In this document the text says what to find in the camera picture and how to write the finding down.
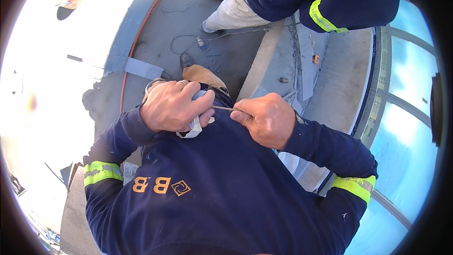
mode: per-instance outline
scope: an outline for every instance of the right hand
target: right hand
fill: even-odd
[[[231,112],[231,119],[247,127],[255,142],[271,149],[285,147],[293,133],[296,114],[277,93],[240,100],[233,108],[242,112]]]
[[[199,82],[156,82],[150,88],[150,94],[145,97],[146,102],[140,108],[140,115],[146,126],[158,133],[160,131],[187,132],[189,124],[200,115],[201,127],[205,127],[214,114],[211,108],[215,93],[208,90],[206,94],[192,100],[200,90]]]

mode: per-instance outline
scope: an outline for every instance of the electrical cable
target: electrical cable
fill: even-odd
[[[255,29],[255,30],[251,30],[251,31],[241,31],[241,32],[234,32],[234,33],[223,34],[223,35],[221,35],[221,36],[214,37],[214,38],[212,38],[212,39],[206,39],[206,40],[200,40],[200,41],[201,41],[201,42],[213,41],[213,40],[220,39],[221,37],[225,37],[225,36],[240,35],[240,34],[252,33],[252,32],[257,32],[257,31],[270,31],[270,30],[274,30],[274,29],[284,28],[284,27],[288,27],[288,26],[295,26],[295,25],[299,25],[299,24],[301,24],[301,22],[298,22],[298,23],[295,23],[295,24],[289,24],[289,25],[274,26],[274,27],[267,26],[267,27],[264,27],[264,28],[259,28],[259,29]],[[192,35],[192,34],[183,34],[183,35],[178,35],[178,36],[174,37],[173,40],[171,40],[171,42],[170,42],[170,50],[171,50],[173,53],[175,53],[175,54],[183,54],[183,53],[185,53],[186,51],[188,51],[189,48],[191,48],[194,44],[198,43],[198,41],[191,43],[191,44],[189,45],[189,47],[186,48],[183,52],[175,52],[174,49],[173,49],[173,42],[174,42],[174,40],[176,40],[178,37],[199,37],[199,36],[197,36],[197,35]]]
[[[139,35],[140,35],[140,33],[141,33],[146,21],[148,20],[148,17],[150,16],[151,12],[153,11],[153,9],[156,6],[158,1],[159,0],[155,0],[153,2],[153,5],[151,5],[151,8],[148,10],[148,13],[146,14],[145,18],[143,19],[143,22],[142,22],[142,24],[140,26],[140,29],[137,32],[137,36],[135,36],[134,42],[132,43],[132,47],[130,48],[129,57],[132,57],[132,54],[134,53],[135,45],[137,44],[137,41],[139,39]],[[123,112],[123,99],[124,99],[124,89],[126,87],[126,79],[127,79],[127,72],[124,72],[123,86],[122,86],[122,89],[121,89],[121,97],[120,97],[120,114]]]

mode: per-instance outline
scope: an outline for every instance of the orange cable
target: orange cable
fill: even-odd
[[[134,49],[135,49],[135,45],[137,44],[137,41],[139,39],[139,35],[143,29],[143,26],[144,24],[146,23],[146,20],[148,20],[148,17],[150,16],[151,12],[153,11],[154,7],[157,5],[157,2],[159,0],[155,0],[153,5],[151,5],[151,8],[148,10],[148,13],[146,14],[141,26],[140,26],[140,29],[139,31],[137,32],[137,36],[135,36],[135,39],[134,39],[134,42],[132,43],[132,47],[130,48],[130,52],[129,52],[129,57],[132,57],[132,54],[134,52]],[[121,98],[120,98],[120,114],[123,112],[123,98],[124,98],[124,88],[126,87],[126,79],[127,79],[127,72],[124,72],[124,79],[123,79],[123,86],[122,86],[122,89],[121,89]]]

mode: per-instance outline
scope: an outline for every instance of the blue glass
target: blue glass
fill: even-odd
[[[402,108],[386,103],[370,151],[378,163],[375,188],[411,222],[431,188],[437,148],[431,130]]]
[[[371,198],[370,204],[360,219],[360,227],[346,248],[345,255],[388,255],[407,234],[407,229]]]
[[[414,43],[392,37],[389,93],[429,116],[432,77],[436,72],[434,55]]]
[[[433,45],[433,38],[431,37],[422,12],[410,2],[405,0],[399,1],[398,13],[390,23],[390,26],[406,31]]]

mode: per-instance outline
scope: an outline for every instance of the hi-vis sleeve band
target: hi-vis sleeve band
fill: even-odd
[[[310,6],[310,11],[309,11],[310,17],[314,20],[314,22],[325,31],[336,31],[337,33],[342,33],[344,31],[348,31],[347,28],[337,28],[329,20],[324,18],[318,9],[318,6],[320,3],[321,3],[321,0],[315,0],[312,3],[312,5]]]
[[[85,186],[107,178],[123,181],[120,167],[116,163],[93,161],[83,168],[83,182]]]
[[[376,183],[376,177],[371,175],[369,178],[341,178],[336,176],[333,181],[332,187],[338,187],[344,190],[348,190],[352,194],[362,198],[366,205],[370,203],[371,192],[374,189]]]

